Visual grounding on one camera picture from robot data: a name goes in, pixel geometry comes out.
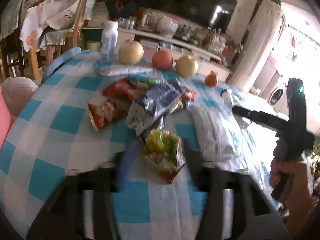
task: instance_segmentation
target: table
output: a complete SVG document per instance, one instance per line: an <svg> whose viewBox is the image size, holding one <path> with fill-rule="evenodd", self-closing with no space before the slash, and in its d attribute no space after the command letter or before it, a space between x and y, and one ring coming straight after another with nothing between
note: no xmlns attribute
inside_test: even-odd
<svg viewBox="0 0 320 240"><path fill-rule="evenodd" d="M86 103L102 103L102 90L123 77L98 76L92 68L98 59L99 53L85 50L54 73L27 103L0 150L0 208L23 238L66 172L95 169L136 139L135 132L124 125L125 119L98 132L93 129ZM165 79L174 77L176 75L172 72L163 73ZM212 89L205 86L203 80L201 75L180 79L185 86L196 91L197 104L221 107L221 90L232 88L239 98L253 98L255 103L264 102L264 106L268 106L263 99L227 84L221 83ZM166 130L187 138L193 148L199 147L188 110L171 115ZM262 141L262 147L267 148L270 143L265 138ZM230 194L226 193L226 200L231 201L229 197ZM172 185L165 185L137 155L124 191L113 194L113 201L124 240L193 240L205 194L195 190L187 167L180 171ZM90 207L88 209L86 214L90 214ZM230 218L229 204L226 214ZM90 216L86 217L87 237L92 237ZM230 227L227 223L226 236Z"/></svg>

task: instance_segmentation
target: wooden chair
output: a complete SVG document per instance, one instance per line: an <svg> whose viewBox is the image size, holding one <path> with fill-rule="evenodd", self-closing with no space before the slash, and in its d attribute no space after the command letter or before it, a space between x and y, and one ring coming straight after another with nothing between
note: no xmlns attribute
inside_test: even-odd
<svg viewBox="0 0 320 240"><path fill-rule="evenodd" d="M8 37L0 41L0 51L2 57L2 64L4 69L4 79L10 77L9 69L15 66L19 66L20 75L24 77L25 65L22 57L22 46L19 40L20 29L14 30L14 32Z"/></svg>
<svg viewBox="0 0 320 240"><path fill-rule="evenodd" d="M72 47L78 47L78 38L79 32L83 25L85 5L87 0L80 0L77 12L76 19L72 28L67 32L66 38L72 38ZM46 46L46 61L47 66L53 61L53 54L57 52L57 56L61 55L61 46L60 45L47 45Z"/></svg>

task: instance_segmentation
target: white bottle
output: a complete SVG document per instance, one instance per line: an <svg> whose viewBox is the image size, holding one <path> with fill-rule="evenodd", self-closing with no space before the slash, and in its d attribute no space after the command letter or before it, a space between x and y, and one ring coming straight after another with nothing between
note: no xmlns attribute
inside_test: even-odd
<svg viewBox="0 0 320 240"><path fill-rule="evenodd" d="M101 37L101 61L110 63L113 61L115 47L118 39L118 22L107 21Z"/></svg>

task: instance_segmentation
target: washing machine door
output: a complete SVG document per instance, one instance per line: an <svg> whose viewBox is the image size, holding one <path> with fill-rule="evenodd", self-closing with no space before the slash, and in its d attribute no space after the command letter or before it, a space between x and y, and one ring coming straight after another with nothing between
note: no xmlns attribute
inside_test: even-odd
<svg viewBox="0 0 320 240"><path fill-rule="evenodd" d="M276 103L278 103L278 101L282 98L283 95L284 95L284 88L278 87L275 90L273 90L273 92L271 93L268 99L269 105L271 105L272 107L275 106Z"/></svg>

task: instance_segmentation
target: black handheld device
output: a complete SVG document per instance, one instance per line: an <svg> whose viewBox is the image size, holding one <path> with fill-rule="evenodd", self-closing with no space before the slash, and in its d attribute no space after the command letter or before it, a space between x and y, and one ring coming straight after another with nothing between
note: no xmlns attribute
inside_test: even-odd
<svg viewBox="0 0 320 240"><path fill-rule="evenodd" d="M298 160L305 150L312 150L314 135L306 130L306 98L303 82L300 79L290 78L287 86L287 101L289 121L265 112L251 111L240 106L234 106L232 112L258 123L266 128L277 131L276 136L287 143L286 152L277 152L276 161ZM293 176L281 174L280 183L272 191L275 200L284 203L293 185Z"/></svg>

